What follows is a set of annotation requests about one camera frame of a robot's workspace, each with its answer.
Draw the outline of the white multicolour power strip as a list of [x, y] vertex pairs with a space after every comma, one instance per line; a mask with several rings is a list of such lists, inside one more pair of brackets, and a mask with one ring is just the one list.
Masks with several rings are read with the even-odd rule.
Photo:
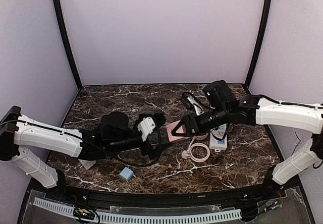
[[210, 130], [209, 148], [215, 152], [227, 150], [228, 125], [223, 124]]

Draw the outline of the white plug adapter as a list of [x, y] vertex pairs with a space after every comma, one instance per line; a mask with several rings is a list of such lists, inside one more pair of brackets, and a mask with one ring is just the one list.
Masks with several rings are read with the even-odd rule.
[[82, 160], [80, 159], [79, 162], [83, 165], [86, 170], [89, 170], [96, 164], [96, 160]]

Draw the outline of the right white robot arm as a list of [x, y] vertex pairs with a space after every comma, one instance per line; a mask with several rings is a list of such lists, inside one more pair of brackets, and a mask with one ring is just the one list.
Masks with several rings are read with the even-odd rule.
[[197, 116], [182, 117], [171, 133], [192, 137], [223, 124], [275, 125], [310, 132], [309, 140], [283, 162], [272, 166], [264, 184], [282, 186], [291, 178], [322, 162], [322, 105], [274, 100], [265, 95], [245, 95], [237, 99], [224, 80], [214, 81], [203, 89], [211, 108]]

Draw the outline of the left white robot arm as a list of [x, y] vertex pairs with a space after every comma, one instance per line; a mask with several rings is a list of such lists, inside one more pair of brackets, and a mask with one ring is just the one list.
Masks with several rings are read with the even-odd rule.
[[30, 150], [31, 146], [76, 158], [86, 170], [97, 160], [110, 157], [120, 161], [118, 153], [137, 148], [153, 165], [171, 146], [162, 143], [160, 128], [165, 122], [163, 113], [140, 114], [130, 129], [128, 116], [114, 111], [102, 116], [100, 124], [91, 131], [65, 129], [37, 122], [13, 106], [1, 120], [1, 160], [14, 163], [47, 189], [64, 188], [64, 173], [44, 163]]

